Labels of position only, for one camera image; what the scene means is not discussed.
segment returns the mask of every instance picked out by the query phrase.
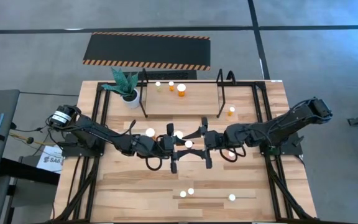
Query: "white paper sign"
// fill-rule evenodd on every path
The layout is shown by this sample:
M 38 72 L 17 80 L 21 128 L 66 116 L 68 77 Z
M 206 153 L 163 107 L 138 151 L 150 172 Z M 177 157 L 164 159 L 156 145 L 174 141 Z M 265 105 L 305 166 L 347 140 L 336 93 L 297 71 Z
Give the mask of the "white paper sign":
M 63 166 L 62 150 L 58 147 L 45 146 L 38 161 L 37 168 L 60 174 Z

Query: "black and yellow striped mat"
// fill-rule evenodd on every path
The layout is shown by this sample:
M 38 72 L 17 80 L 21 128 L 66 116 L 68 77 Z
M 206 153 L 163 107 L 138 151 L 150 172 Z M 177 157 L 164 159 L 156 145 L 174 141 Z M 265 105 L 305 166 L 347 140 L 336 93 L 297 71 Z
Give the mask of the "black and yellow striped mat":
M 209 37 L 95 32 L 84 65 L 209 70 Z

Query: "concrete floor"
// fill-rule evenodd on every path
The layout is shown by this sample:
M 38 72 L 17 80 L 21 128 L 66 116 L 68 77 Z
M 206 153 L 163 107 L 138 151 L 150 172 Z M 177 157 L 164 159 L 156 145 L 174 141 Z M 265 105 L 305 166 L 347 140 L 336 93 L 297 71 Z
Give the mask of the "concrete floor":
M 358 25 L 358 1 L 254 0 L 260 26 Z M 0 29 L 66 29 L 153 26 L 251 26 L 245 0 L 0 0 Z M 211 37 L 211 65 L 199 78 L 233 70 L 237 79 L 261 79 L 252 31 L 176 32 Z M 358 223 L 358 30 L 261 31 L 271 79 L 283 80 L 290 105 L 317 96 L 334 118 L 300 131 L 318 216 Z M 0 34 L 0 89 L 77 95 L 83 80 L 105 80 L 107 67 L 82 65 L 90 34 Z M 44 123 L 75 96 L 21 94 L 14 122 L 21 129 Z M 43 139 L 42 134 L 34 137 Z M 8 142 L 5 157 L 33 153 Z M 15 213 L 14 223 L 45 221 L 50 205 Z

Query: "green leaves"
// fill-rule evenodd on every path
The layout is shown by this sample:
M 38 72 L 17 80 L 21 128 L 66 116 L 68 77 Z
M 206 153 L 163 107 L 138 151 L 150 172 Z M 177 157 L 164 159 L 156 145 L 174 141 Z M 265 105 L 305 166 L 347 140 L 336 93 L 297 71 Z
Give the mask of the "green leaves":
M 124 72 L 122 70 L 115 70 L 111 68 L 112 75 L 114 77 L 114 80 L 116 81 L 116 85 L 108 85 L 104 84 L 102 87 L 105 90 L 113 91 L 121 96 L 132 96 L 134 94 L 134 89 L 137 85 L 138 80 L 138 73 L 135 75 L 132 75 L 131 73 L 128 75 L 128 77 L 125 77 Z

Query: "wooden table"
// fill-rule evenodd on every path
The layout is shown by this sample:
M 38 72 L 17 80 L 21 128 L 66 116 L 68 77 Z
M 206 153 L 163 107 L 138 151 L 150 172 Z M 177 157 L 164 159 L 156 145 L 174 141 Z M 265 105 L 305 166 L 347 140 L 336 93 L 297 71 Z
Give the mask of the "wooden table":
M 78 107 L 91 116 L 98 81 L 82 84 Z M 288 111 L 288 101 L 282 82 L 266 81 L 267 93 L 273 117 Z M 252 90 L 249 87 L 225 87 L 226 105 L 220 118 L 208 116 L 209 130 L 223 132 L 232 123 L 257 121 Z M 98 111 L 100 120 L 104 97 Z M 262 112 L 262 95 L 259 93 Z M 219 90 L 219 102 L 222 96 Z M 233 116 L 227 116 L 230 106 L 236 107 Z M 154 128 L 156 134 L 166 132 L 166 124 L 174 123 L 175 130 L 184 135 L 195 131 L 201 124 L 201 116 L 160 116 L 144 118 L 141 108 L 125 108 L 118 95 L 112 93 L 106 124 L 119 133 L 125 131 L 136 119 L 133 133 L 144 134 Z M 195 149 L 203 148 L 203 140 L 195 139 Z M 178 164 L 178 173 L 171 174 L 170 161 L 165 161 L 159 171 L 148 170 L 145 161 L 138 157 L 126 157 L 106 145 L 100 160 L 98 181 L 94 195 L 91 222 L 246 222 L 275 220 L 264 158 L 259 148 L 246 148 L 247 156 L 235 163 L 225 161 L 218 151 L 212 151 L 213 168 L 206 169 L 199 157 L 187 155 Z M 316 216 L 305 168 L 294 156 L 282 156 L 283 168 L 289 191 L 298 203 L 312 216 Z M 60 214 L 66 206 L 76 158 L 66 159 L 60 177 L 55 211 Z M 77 172 L 72 195 L 80 178 Z M 194 188 L 195 193 L 185 198 L 182 190 Z M 277 188 L 281 214 L 285 217 L 283 197 Z M 229 194 L 237 199 L 230 202 Z M 80 217 L 85 215 L 87 193 L 81 203 Z

